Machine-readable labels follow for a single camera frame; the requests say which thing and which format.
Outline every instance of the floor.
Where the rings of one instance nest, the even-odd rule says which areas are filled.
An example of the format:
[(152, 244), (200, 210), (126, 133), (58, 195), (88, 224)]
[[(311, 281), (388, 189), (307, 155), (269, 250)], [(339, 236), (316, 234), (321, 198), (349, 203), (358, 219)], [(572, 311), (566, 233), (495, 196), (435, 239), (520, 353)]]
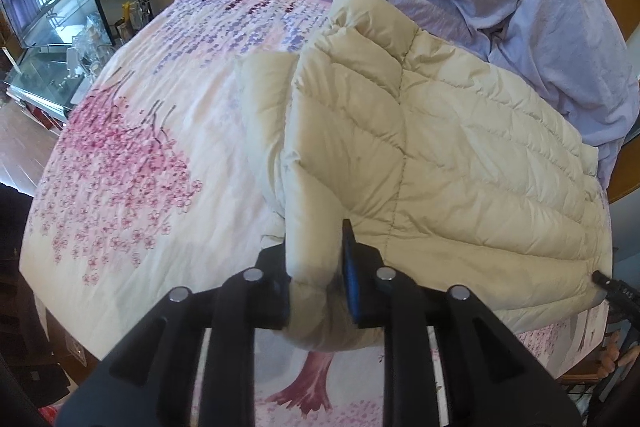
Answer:
[(17, 103), (0, 107), (0, 183), (33, 196), (56, 140)]

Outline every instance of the quilted jacket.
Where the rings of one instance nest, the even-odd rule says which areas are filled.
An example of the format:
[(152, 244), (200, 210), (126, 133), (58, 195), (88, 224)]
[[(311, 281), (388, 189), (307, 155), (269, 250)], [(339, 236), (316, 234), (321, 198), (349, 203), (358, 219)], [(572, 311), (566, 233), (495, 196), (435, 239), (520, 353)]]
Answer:
[(334, 0), (299, 54), (241, 63), (252, 171), (280, 216), (289, 338), (376, 341), (340, 288), (341, 222), (420, 285), (469, 286), (514, 332), (602, 301), (611, 237), (597, 150), (517, 75), (385, 0)]

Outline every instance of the tree trunk print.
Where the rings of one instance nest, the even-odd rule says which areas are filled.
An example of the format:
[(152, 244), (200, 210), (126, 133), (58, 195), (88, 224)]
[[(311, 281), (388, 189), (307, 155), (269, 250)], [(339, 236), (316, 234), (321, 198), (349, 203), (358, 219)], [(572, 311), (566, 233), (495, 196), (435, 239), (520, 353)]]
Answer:
[(302, 371), (296, 380), (286, 389), (272, 394), (267, 398), (267, 401), (275, 402), (278, 405), (289, 402), (287, 409), (300, 407), (305, 418), (310, 411), (319, 410), (320, 406), (329, 411), (331, 403), (326, 393), (326, 375), (333, 359), (333, 353), (309, 351)]

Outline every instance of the metal rivet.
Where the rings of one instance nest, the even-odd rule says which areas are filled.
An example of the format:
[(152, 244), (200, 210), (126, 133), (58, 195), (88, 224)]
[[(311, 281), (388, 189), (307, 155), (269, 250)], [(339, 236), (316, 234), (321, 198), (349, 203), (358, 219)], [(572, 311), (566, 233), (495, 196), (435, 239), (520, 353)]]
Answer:
[(388, 266), (383, 266), (382, 268), (378, 268), (376, 271), (376, 277), (381, 281), (390, 281), (396, 276), (396, 270), (393, 268), (389, 268)]
[(171, 302), (182, 302), (189, 296), (189, 289), (184, 286), (178, 286), (169, 292), (169, 300)]
[(244, 270), (242, 277), (244, 277), (244, 280), (247, 282), (256, 282), (262, 279), (263, 275), (264, 273), (262, 273), (260, 268), (249, 268)]
[(458, 301), (466, 301), (471, 296), (469, 288), (461, 284), (449, 288), (449, 293), (454, 299)]

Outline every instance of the bed sheet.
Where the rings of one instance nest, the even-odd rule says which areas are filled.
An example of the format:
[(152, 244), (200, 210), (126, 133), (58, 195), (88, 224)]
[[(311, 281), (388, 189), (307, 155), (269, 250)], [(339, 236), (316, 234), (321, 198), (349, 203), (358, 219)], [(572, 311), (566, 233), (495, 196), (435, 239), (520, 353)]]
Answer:
[[(244, 153), (234, 68), (297, 50), (331, 0), (176, 0), (73, 112), (31, 209), (20, 270), (103, 357), (172, 287), (252, 266), (271, 219)], [(602, 339), (606, 305), (521, 340), (555, 376)], [(258, 425), (378, 425), (381, 347), (321, 355), (261, 331)]]

